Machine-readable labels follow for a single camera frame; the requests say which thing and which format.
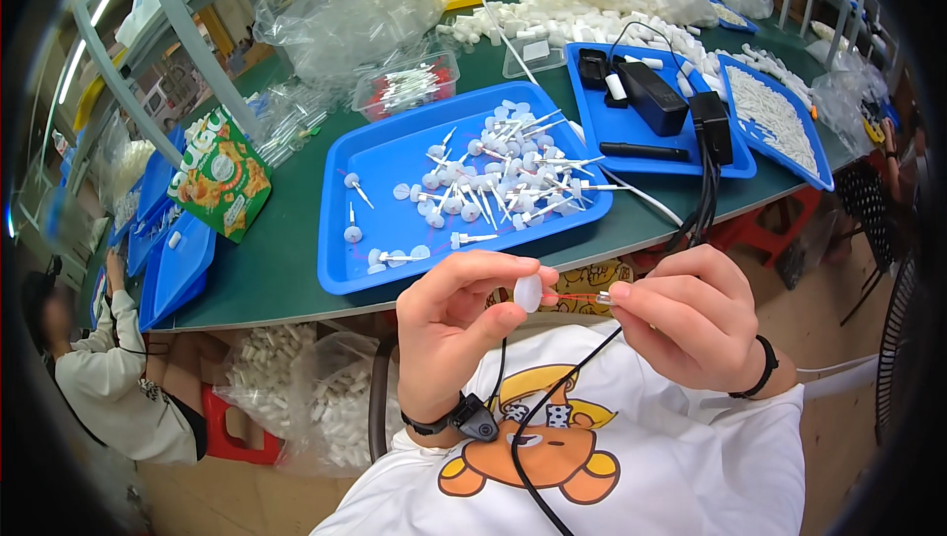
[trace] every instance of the black power adapter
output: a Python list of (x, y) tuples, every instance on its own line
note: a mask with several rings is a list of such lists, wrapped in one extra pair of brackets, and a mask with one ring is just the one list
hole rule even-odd
[(641, 62), (617, 63), (615, 69), (628, 93), (628, 104), (648, 127), (662, 138), (680, 134), (688, 116), (688, 104), (681, 95)]
[(716, 166), (733, 164), (730, 124), (724, 102), (716, 92), (698, 92), (691, 97), (691, 118), (697, 143), (706, 146), (710, 161)]

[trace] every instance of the black wristband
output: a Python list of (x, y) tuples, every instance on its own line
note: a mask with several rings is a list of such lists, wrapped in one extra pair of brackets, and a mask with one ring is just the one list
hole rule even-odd
[(756, 396), (758, 392), (764, 389), (766, 383), (769, 382), (769, 378), (773, 375), (773, 370), (779, 367), (779, 360), (775, 358), (775, 352), (773, 351), (773, 346), (770, 345), (770, 342), (766, 340), (765, 337), (757, 335), (757, 340), (764, 346), (764, 353), (766, 354), (766, 363), (764, 366), (764, 375), (760, 377), (760, 381), (757, 382), (757, 385), (750, 388), (749, 390), (744, 390), (743, 392), (730, 392), (731, 399), (748, 399), (751, 396)]

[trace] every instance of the green workbench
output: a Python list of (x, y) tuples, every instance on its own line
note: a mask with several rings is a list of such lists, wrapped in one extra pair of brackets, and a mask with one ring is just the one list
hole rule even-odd
[[(471, 11), (470, 8), (459, 10), (460, 13)], [(445, 18), (456, 13), (448, 12)], [(804, 51), (806, 42), (795, 34), (799, 26), (787, 25), (787, 31), (794, 34), (786, 34), (776, 28), (775, 22), (775, 16), (757, 21), (760, 31), (755, 36), (716, 28), (704, 30), (701, 39), (707, 49), (739, 52), (746, 42), (769, 49), (782, 58), (789, 69), (811, 83), (812, 78), (824, 70)], [(457, 94), (505, 81), (500, 73), (505, 53), (504, 46), (491, 46), (484, 38), (473, 53), (462, 54), (457, 59), (461, 74)], [(273, 57), (248, 70), (235, 84), (248, 96), (286, 76)], [(536, 79), (562, 108), (564, 116), (580, 120), (565, 67), (536, 74)], [(198, 107), (192, 118), (204, 115), (209, 107), (210, 104)], [(332, 142), (363, 125), (366, 125), (365, 120), (358, 113), (331, 115), (323, 123), (321, 133), (274, 172), (273, 192), (243, 242), (234, 245), (223, 237), (218, 238), (204, 293), (164, 320), (159, 328), (253, 327), (392, 308), (398, 294), (413, 280), (348, 295), (332, 295), (323, 290), (316, 279), (319, 205), (326, 154)], [(842, 143), (821, 123), (816, 123), (816, 128), (833, 169), (844, 166), (847, 153)], [(783, 167), (757, 153), (754, 157), (758, 165), (755, 177), (721, 182), (716, 221), (763, 206), (804, 186), (796, 175)], [(681, 217), (693, 211), (700, 193), (701, 179), (697, 176), (627, 175), (626, 180)], [(612, 209), (598, 222), (575, 228), (569, 234), (516, 246), (510, 252), (537, 257), (545, 265), (567, 270), (653, 246), (668, 239), (673, 231), (672, 224), (664, 217), (646, 207), (632, 193), (621, 191), (615, 193)], [(98, 270), (98, 264), (91, 264), (91, 270)], [(95, 282), (93, 277), (89, 276), (87, 287), (83, 287), (84, 306), (79, 306), (80, 312), (83, 309), (88, 312), (87, 296)]]

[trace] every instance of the red plastic stool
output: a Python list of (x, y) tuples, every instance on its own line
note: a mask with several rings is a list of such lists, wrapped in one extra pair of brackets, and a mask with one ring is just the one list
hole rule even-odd
[[(794, 222), (790, 222), (789, 197), (802, 204), (802, 213)], [(802, 231), (802, 228), (809, 222), (812, 214), (815, 213), (822, 199), (822, 191), (814, 187), (805, 187), (789, 197), (778, 199), (767, 206), (744, 213), (728, 222), (718, 223), (710, 228), (710, 243), (724, 252), (738, 244), (760, 248), (770, 254), (770, 257), (764, 262), (764, 267), (772, 268), (782, 251), (786, 250), (793, 242)], [(774, 207), (779, 209), (781, 227), (786, 229), (781, 234), (768, 230), (756, 222), (761, 213)]]
[(279, 439), (264, 431), (263, 449), (253, 450), (239, 437), (227, 433), (226, 412), (230, 404), (214, 394), (213, 389), (209, 384), (201, 386), (204, 416), (207, 419), (207, 456), (272, 466), (279, 456)]

